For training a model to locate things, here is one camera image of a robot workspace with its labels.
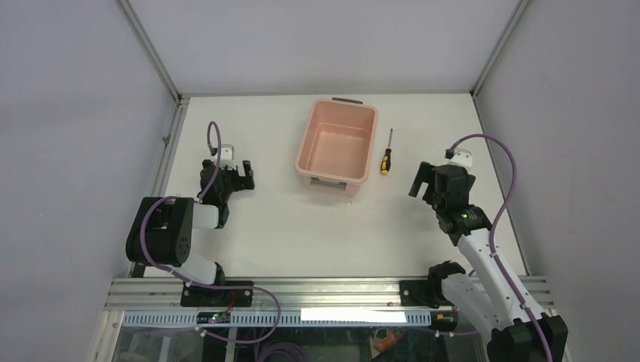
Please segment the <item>yellow black screwdriver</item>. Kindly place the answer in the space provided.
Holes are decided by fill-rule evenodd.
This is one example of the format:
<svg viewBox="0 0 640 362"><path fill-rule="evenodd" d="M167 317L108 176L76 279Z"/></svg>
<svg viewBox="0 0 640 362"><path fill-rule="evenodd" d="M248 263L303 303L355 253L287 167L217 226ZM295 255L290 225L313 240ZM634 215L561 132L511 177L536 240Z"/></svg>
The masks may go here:
<svg viewBox="0 0 640 362"><path fill-rule="evenodd" d="M385 148L385 152L380 163L380 173L383 175L387 175L391 169L391 154L392 154L392 135L393 129L389 130L389 139L387 143L387 147Z"/></svg>

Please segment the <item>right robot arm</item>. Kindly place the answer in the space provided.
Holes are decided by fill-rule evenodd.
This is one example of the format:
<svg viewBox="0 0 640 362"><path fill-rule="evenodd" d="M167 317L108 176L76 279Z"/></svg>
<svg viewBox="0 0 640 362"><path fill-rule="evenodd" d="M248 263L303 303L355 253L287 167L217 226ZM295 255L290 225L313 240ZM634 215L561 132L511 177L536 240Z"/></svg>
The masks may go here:
<svg viewBox="0 0 640 362"><path fill-rule="evenodd" d="M416 197L427 186L423 200L484 288L479 291L464 268L448 261L429 269L424 300L432 307L449 302L461 310L482 338L490 361L561 361L568 326L560 316L548 314L502 260L493 225L483 209L469 202L474 182L459 165L420 163L409 195Z"/></svg>

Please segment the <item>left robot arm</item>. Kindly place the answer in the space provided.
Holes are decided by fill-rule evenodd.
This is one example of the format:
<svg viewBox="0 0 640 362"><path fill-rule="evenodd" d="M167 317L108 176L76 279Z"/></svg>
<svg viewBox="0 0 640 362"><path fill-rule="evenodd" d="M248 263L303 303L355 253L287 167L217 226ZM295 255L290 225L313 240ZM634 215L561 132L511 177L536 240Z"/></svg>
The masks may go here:
<svg viewBox="0 0 640 362"><path fill-rule="evenodd" d="M126 257L135 263L176 272L188 284L200 284L198 297L209 306L227 296L223 267L191 252L193 229L222 229L229 218L229 199L235 192L255 188L250 161L242 162L243 174L233 161L217 164L203 160L200 173L204 200L145 197L140 202L125 242Z"/></svg>

